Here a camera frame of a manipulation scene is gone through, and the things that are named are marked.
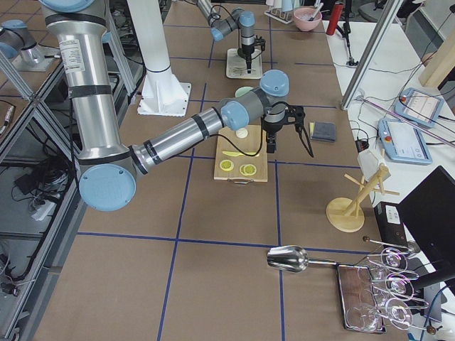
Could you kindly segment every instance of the metal scoop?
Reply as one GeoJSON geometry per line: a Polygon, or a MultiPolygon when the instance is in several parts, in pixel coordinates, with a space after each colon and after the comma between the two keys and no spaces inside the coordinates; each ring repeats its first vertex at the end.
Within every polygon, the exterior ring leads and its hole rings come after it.
{"type": "Polygon", "coordinates": [[[272,247],[267,252],[267,263],[279,270],[294,273],[305,270],[309,264],[336,265],[336,261],[331,259],[309,258],[305,249],[297,245],[272,247]]]}

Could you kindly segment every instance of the pink bowl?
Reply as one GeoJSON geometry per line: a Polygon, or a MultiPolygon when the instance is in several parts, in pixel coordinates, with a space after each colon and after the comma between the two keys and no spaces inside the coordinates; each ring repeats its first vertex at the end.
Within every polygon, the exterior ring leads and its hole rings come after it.
{"type": "Polygon", "coordinates": [[[294,15],[292,18],[294,19],[294,23],[296,24],[297,28],[300,31],[308,32],[317,27],[322,20],[321,12],[318,12],[316,17],[313,21],[302,20],[302,18],[310,17],[310,15],[314,12],[314,7],[300,7],[294,10],[294,15]]]}

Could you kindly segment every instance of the white support column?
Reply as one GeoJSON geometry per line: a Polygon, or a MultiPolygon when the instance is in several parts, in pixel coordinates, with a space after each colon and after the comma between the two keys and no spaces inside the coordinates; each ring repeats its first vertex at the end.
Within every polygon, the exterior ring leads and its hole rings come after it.
{"type": "Polygon", "coordinates": [[[172,73],[158,0],[128,0],[128,7],[147,68],[138,113],[185,116],[191,84],[172,73]]]}

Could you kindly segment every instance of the sticker label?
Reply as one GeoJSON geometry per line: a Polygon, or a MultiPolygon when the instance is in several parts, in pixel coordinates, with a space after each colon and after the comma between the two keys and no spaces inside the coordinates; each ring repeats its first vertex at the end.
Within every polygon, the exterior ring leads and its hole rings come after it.
{"type": "Polygon", "coordinates": [[[385,214],[389,224],[400,224],[400,216],[395,206],[385,206],[385,214]]]}
{"type": "Polygon", "coordinates": [[[85,71],[84,59],[78,39],[65,40],[60,43],[65,73],[85,71]]]}

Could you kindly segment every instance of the wooden block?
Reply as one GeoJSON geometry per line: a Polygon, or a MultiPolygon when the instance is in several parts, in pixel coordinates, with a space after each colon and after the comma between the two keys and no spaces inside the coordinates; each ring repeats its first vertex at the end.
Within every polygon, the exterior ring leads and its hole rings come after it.
{"type": "MultiPolygon", "coordinates": [[[[248,136],[244,139],[239,139],[235,135],[235,131],[229,128],[220,130],[220,134],[226,136],[231,140],[240,150],[246,153],[255,153],[259,148],[261,137],[260,126],[247,126],[248,136]]],[[[223,151],[237,152],[232,145],[222,137],[218,137],[216,146],[216,156],[213,178],[215,180],[253,180],[254,182],[266,183],[267,177],[267,144],[265,142],[265,133],[262,134],[262,148],[258,156],[249,157],[245,155],[228,156],[223,154],[223,151]],[[220,168],[222,160],[231,160],[234,163],[234,169],[227,172],[220,168]],[[240,166],[245,164],[252,164],[256,166],[256,173],[251,176],[245,176],[240,172],[240,166]]]]}
{"type": "Polygon", "coordinates": [[[438,87],[455,67],[455,30],[442,43],[438,51],[430,59],[424,72],[419,76],[424,87],[438,87]]]}

